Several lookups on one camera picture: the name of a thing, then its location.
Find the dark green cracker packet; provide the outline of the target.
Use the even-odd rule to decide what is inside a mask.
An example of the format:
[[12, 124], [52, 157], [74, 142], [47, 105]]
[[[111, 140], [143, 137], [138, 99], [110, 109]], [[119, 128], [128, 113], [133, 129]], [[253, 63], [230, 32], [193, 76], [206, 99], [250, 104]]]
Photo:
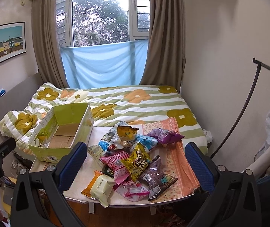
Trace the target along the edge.
[[104, 165], [104, 167], [102, 168], [102, 173], [111, 178], [114, 178], [114, 172], [108, 165]]

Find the blue white snack bag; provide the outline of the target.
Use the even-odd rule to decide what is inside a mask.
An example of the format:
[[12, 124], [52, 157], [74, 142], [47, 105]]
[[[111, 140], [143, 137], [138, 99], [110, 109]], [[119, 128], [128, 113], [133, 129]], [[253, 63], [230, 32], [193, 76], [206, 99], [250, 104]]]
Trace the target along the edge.
[[126, 145], [119, 144], [119, 137], [118, 134], [112, 138], [110, 141], [110, 145], [108, 147], [107, 151], [104, 151], [98, 144], [97, 145], [91, 145], [88, 147], [88, 153], [91, 155], [91, 157], [97, 162], [100, 166], [103, 166], [104, 163], [100, 161], [100, 157], [102, 156], [111, 156], [115, 153], [118, 153], [121, 150], [126, 151], [128, 154], [133, 152], [134, 147], [141, 143], [145, 147], [145, 151], [149, 153], [153, 148], [156, 147], [158, 141], [150, 136], [145, 136], [141, 134], [137, 134], [136, 138], [133, 142], [130, 142]]

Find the pink strawberry candy bag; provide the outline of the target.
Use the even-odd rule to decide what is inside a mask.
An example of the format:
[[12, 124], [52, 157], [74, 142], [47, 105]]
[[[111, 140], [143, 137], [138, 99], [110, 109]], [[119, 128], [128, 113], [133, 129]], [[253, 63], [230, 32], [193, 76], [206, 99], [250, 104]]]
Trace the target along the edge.
[[132, 180], [124, 181], [120, 185], [114, 185], [113, 189], [116, 193], [131, 202], [138, 202], [149, 196], [149, 190], [139, 181]]

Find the grey white printed bag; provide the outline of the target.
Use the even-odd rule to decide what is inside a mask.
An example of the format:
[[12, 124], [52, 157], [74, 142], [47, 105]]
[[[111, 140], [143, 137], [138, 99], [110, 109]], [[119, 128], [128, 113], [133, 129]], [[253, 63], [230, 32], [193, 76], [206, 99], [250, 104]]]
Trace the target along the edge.
[[128, 126], [128, 123], [125, 121], [119, 121], [116, 123], [110, 130], [102, 137], [99, 141], [98, 145], [104, 150], [107, 151], [110, 145], [110, 141], [116, 135], [117, 127], [118, 126]]

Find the yellow chip bag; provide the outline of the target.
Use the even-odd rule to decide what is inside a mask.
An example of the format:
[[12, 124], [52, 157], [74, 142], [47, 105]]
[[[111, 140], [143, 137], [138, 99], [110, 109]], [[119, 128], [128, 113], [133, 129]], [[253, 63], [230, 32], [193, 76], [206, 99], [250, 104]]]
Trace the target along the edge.
[[133, 142], [138, 133], [138, 128], [133, 128], [131, 126], [118, 126], [117, 134], [119, 137], [119, 144], [126, 145]]

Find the green cardboard box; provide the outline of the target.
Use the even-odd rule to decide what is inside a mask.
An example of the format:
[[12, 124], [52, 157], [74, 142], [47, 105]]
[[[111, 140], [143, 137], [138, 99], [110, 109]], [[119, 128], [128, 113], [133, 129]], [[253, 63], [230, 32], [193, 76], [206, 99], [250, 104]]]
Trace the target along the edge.
[[53, 107], [36, 126], [28, 146], [43, 162], [59, 162], [78, 143], [88, 143], [93, 128], [89, 103]]

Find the dark purple snack bag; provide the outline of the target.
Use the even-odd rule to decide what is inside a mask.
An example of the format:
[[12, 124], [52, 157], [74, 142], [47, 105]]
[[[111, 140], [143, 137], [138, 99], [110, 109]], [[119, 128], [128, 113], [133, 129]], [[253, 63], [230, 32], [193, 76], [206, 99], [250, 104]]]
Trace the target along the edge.
[[159, 155], [152, 159], [146, 170], [139, 176], [139, 178], [145, 181], [148, 185], [148, 201], [158, 198], [178, 180], [176, 177], [164, 173]]

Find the pink striped snack bag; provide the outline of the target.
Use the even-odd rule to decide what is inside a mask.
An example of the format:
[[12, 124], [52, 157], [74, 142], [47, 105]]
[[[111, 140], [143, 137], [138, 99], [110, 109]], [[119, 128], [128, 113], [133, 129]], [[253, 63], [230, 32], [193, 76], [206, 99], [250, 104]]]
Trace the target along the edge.
[[121, 150], [111, 156], [100, 157], [100, 161], [112, 169], [114, 180], [117, 185], [123, 183], [130, 176], [129, 171], [121, 162], [122, 159], [127, 159], [128, 157], [129, 154], [124, 150]]

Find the orange floral towel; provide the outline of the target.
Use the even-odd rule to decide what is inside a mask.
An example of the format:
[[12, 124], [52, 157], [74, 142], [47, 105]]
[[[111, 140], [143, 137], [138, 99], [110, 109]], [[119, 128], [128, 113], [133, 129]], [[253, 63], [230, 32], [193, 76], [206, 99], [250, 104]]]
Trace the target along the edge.
[[154, 149], [153, 152], [166, 159], [166, 165], [163, 166], [164, 172], [178, 179], [157, 199], [153, 200], [153, 203], [181, 199], [191, 195], [199, 188], [200, 184], [185, 157], [181, 140], [166, 147]]

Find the framed city picture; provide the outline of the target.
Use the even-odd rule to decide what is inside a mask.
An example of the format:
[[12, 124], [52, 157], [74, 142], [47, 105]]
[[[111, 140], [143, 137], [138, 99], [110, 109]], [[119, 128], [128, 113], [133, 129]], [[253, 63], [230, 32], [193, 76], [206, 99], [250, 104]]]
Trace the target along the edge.
[[25, 26], [25, 22], [0, 25], [0, 64], [27, 52]]

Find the yellow black snack bag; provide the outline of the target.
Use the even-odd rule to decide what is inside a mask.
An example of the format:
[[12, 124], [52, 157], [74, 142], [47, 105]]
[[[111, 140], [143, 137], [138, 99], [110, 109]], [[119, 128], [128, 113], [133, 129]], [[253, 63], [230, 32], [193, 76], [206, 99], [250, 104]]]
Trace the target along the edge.
[[138, 143], [131, 155], [120, 162], [127, 168], [133, 181], [137, 181], [139, 176], [147, 169], [151, 159], [145, 151], [145, 147]]

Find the floral striped quilt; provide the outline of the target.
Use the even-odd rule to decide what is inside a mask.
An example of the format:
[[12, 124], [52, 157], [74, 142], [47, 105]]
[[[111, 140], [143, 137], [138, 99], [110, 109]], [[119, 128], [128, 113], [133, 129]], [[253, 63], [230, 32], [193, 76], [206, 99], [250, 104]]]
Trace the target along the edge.
[[207, 154], [207, 139], [187, 102], [172, 86], [120, 86], [95, 89], [59, 89], [42, 84], [21, 108], [10, 108], [1, 117], [0, 133], [13, 137], [17, 148], [32, 154], [28, 141], [35, 127], [52, 107], [88, 102], [94, 125], [112, 127], [119, 121], [130, 126], [175, 118], [183, 142], [195, 142]]

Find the brown curtain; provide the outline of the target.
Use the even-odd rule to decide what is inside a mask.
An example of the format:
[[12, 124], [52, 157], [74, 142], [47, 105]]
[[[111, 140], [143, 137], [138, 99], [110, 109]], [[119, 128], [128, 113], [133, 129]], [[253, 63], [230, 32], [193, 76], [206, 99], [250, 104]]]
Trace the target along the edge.
[[56, 0], [32, 0], [33, 49], [44, 82], [68, 88], [56, 27]]
[[183, 0], [150, 0], [147, 60], [140, 84], [180, 91], [185, 69]]

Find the right brown curtain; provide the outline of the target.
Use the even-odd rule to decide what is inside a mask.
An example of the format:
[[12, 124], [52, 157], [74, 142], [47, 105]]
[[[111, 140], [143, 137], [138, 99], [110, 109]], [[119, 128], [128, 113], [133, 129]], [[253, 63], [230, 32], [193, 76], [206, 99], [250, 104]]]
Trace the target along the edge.
[[140, 84], [180, 91], [185, 69], [183, 0], [150, 0], [147, 60]]

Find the window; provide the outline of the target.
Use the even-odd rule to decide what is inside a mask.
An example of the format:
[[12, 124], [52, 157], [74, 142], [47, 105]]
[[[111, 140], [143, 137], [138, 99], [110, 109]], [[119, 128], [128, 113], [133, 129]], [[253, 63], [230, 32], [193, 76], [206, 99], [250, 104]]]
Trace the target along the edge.
[[147, 40], [150, 0], [56, 0], [61, 47]]

